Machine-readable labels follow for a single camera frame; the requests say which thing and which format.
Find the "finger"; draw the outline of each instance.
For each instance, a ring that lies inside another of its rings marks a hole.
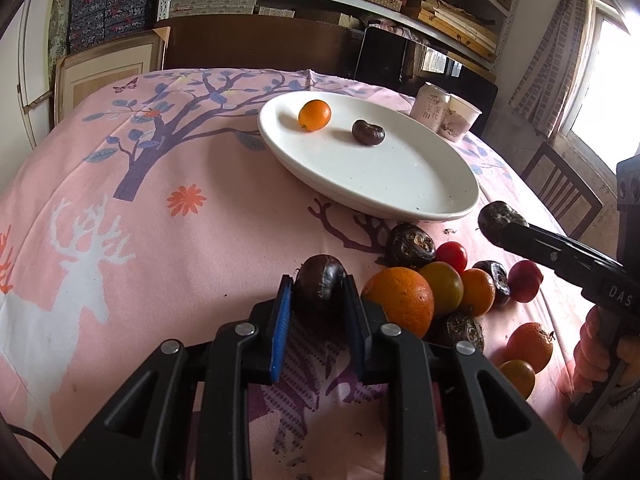
[[[580,374],[585,379],[588,379],[590,381],[603,382],[607,380],[607,377],[609,375],[607,374],[606,370],[601,370],[600,368],[595,367],[589,361],[587,361],[584,353],[582,352],[581,341],[575,346],[574,359],[576,374]]]
[[[609,368],[609,352],[599,338],[591,338],[588,334],[587,324],[580,328],[580,349],[588,362],[601,370]]]
[[[640,378],[640,337],[624,336],[620,338],[618,357],[625,363],[629,363],[618,384],[627,386],[638,380]]]
[[[600,330],[600,315],[598,314],[598,306],[594,305],[593,308],[587,314],[584,324],[587,327],[589,337],[592,339],[597,337]]]
[[[593,391],[593,381],[589,381],[580,374],[574,375],[574,392],[580,394],[590,394]]]

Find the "tablecloth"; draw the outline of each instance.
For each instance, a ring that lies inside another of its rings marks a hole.
[[[64,451],[124,379],[165,339],[214,337],[274,297],[280,277],[332,254],[359,287],[379,271],[394,222],[354,212],[295,179],[266,148],[257,114],[270,98],[315,89],[408,113],[413,99],[314,72],[170,70],[103,88],[28,158],[0,198],[0,411]],[[469,216],[422,223],[437,244],[462,242],[469,264],[519,258],[477,229],[504,200],[560,232],[518,175],[482,140],[455,148],[481,196]],[[567,421],[568,369],[589,305],[548,269],[529,304],[480,321],[500,362],[511,332],[536,320],[556,335],[530,405],[582,463],[588,438]],[[339,341],[294,321],[275,386],[250,389],[254,478],[378,479],[382,387],[358,384]],[[25,444],[48,473],[51,459]]]

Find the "screw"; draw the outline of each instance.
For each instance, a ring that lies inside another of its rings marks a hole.
[[[395,323],[385,323],[380,327],[380,332],[384,335],[396,337],[402,333],[402,329]]]
[[[175,339],[168,339],[160,345],[160,350],[165,355],[175,354],[180,349],[180,343]]]
[[[242,336],[248,336],[255,332],[255,326],[251,323],[240,323],[236,325],[236,333]]]
[[[459,354],[471,355],[476,351],[476,347],[473,346],[469,341],[459,341],[456,343],[456,350]]]

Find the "small orange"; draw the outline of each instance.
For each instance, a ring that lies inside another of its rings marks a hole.
[[[469,311],[474,317],[486,314],[495,300],[495,285],[492,277],[481,269],[467,269],[460,274],[460,278],[465,287],[460,307]]]
[[[511,334],[504,356],[508,360],[522,359],[531,365],[535,373],[539,373],[551,361],[553,338],[553,333],[546,333],[540,323],[525,323]]]
[[[331,108],[320,99],[309,101],[298,114],[298,122],[305,130],[315,132],[321,130],[331,120]]]
[[[520,359],[507,361],[500,371],[525,399],[529,399],[536,385],[536,374],[529,363]]]
[[[382,306],[386,318],[418,337],[433,319],[433,293],[415,270],[391,267],[374,275],[362,289],[362,297]]]

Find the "orange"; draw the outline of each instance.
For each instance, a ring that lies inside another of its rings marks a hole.
[[[315,132],[321,130],[331,120],[331,108],[320,99],[309,101],[298,114],[298,122],[304,129]]]
[[[500,371],[525,399],[529,399],[536,385],[536,374],[529,363],[520,359],[507,361]]]
[[[433,293],[415,270],[391,267],[374,275],[362,289],[362,297],[382,306],[386,318],[418,337],[433,319]]]
[[[553,338],[553,333],[546,333],[540,323],[525,323],[511,334],[504,356],[508,360],[522,359],[531,365],[535,373],[539,373],[551,361]]]
[[[464,286],[456,269],[445,262],[433,262],[425,265],[419,272],[433,292],[434,316],[446,316],[458,308]]]
[[[467,269],[460,274],[460,278],[465,287],[460,303],[462,309],[474,317],[486,314],[495,300],[495,285],[492,277],[481,269]]]

